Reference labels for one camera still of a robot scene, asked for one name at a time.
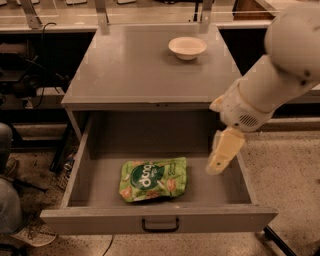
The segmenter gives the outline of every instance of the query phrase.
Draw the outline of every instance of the cabinet top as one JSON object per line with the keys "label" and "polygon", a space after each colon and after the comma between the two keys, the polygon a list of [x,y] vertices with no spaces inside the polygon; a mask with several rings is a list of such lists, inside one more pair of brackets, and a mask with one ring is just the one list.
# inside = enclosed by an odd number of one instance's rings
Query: cabinet top
{"label": "cabinet top", "polygon": [[[184,36],[202,39],[206,51],[178,59],[168,44]],[[96,32],[62,103],[210,103],[239,77],[213,24],[109,25]]]}

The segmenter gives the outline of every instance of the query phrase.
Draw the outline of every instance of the snack bag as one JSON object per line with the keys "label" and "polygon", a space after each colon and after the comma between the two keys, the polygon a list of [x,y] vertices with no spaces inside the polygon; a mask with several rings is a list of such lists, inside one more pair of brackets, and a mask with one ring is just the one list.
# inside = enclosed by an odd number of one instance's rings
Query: snack bag
{"label": "snack bag", "polygon": [[122,166],[119,193],[126,202],[178,197],[187,184],[186,158],[129,161]]}

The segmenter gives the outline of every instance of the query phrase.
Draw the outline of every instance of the sneaker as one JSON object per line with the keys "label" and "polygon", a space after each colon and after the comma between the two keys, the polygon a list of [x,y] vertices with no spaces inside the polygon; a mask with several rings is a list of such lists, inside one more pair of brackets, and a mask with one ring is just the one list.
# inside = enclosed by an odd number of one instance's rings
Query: sneaker
{"label": "sneaker", "polygon": [[53,242],[57,234],[39,219],[24,227],[19,233],[11,236],[33,247],[41,247]]}
{"label": "sneaker", "polygon": [[9,178],[14,178],[17,166],[18,166],[18,160],[13,157],[10,157],[8,159],[6,169],[4,170],[3,175]]}

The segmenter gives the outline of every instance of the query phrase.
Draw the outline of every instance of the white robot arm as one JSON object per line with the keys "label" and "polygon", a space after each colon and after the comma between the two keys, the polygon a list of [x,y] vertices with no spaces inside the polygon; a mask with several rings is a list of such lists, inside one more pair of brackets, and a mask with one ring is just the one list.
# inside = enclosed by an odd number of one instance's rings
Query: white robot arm
{"label": "white robot arm", "polygon": [[320,83],[320,5],[299,4],[277,16],[265,36],[266,55],[211,105],[227,125],[218,131],[206,171],[222,172],[274,111]]}

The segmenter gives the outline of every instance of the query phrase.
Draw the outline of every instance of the gray cabinet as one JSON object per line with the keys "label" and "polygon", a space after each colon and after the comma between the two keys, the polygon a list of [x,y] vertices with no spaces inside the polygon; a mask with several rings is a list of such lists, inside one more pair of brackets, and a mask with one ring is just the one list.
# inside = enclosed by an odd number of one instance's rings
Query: gray cabinet
{"label": "gray cabinet", "polygon": [[[41,218],[60,234],[260,231],[276,210],[255,202],[241,154],[218,176],[204,169],[215,130],[209,104],[240,77],[216,26],[110,26],[99,31],[62,104],[80,143],[60,209]],[[177,59],[168,43],[207,43],[196,60]],[[125,203],[128,160],[184,156],[185,194]]]}

